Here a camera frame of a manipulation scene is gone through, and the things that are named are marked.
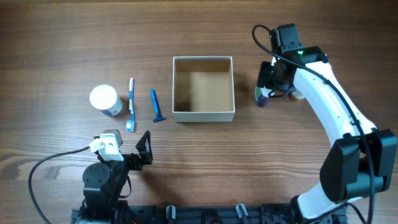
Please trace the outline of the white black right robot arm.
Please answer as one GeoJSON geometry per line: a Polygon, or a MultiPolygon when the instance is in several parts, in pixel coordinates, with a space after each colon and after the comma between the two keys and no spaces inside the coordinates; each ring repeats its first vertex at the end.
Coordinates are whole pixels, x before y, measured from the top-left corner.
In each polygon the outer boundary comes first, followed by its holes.
{"type": "Polygon", "coordinates": [[[390,129],[380,130],[354,105],[333,74],[328,57],[317,46],[305,47],[294,24],[269,29],[270,62],[262,62],[255,101],[264,106],[272,98],[291,95],[308,101],[329,138],[331,149],[320,169],[320,180],[295,196],[281,215],[288,223],[313,223],[369,200],[371,223],[375,196],[389,189],[397,150],[390,129]]]}

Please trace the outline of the white cotton swab tub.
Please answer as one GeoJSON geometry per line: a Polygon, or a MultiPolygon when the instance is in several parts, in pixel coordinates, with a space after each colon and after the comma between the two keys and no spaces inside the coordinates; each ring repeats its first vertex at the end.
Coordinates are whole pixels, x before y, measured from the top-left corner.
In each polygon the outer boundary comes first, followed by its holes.
{"type": "Polygon", "coordinates": [[[90,103],[106,116],[116,116],[123,108],[123,103],[116,90],[110,85],[98,85],[90,93],[90,103]]]}

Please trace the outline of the white lotion tube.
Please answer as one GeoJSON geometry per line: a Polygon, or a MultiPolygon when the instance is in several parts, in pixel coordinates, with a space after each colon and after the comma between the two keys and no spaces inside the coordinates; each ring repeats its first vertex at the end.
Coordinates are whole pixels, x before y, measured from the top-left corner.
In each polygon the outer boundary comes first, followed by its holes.
{"type": "Polygon", "coordinates": [[[292,91],[292,92],[290,93],[290,95],[291,95],[292,98],[294,98],[294,99],[296,99],[296,100],[303,100],[303,99],[305,99],[305,96],[304,96],[300,91],[298,91],[298,90],[292,91]]]}

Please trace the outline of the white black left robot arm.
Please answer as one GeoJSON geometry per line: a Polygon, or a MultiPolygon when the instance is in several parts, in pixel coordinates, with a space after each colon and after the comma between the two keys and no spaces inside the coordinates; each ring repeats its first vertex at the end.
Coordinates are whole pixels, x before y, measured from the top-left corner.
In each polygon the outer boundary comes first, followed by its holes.
{"type": "Polygon", "coordinates": [[[103,131],[89,143],[99,162],[88,166],[82,176],[82,205],[71,215],[72,223],[138,223],[138,216],[122,195],[123,187],[131,185],[128,173],[142,170],[153,161],[150,132],[146,131],[136,144],[137,154],[122,154],[121,133],[117,129],[103,131]]]}

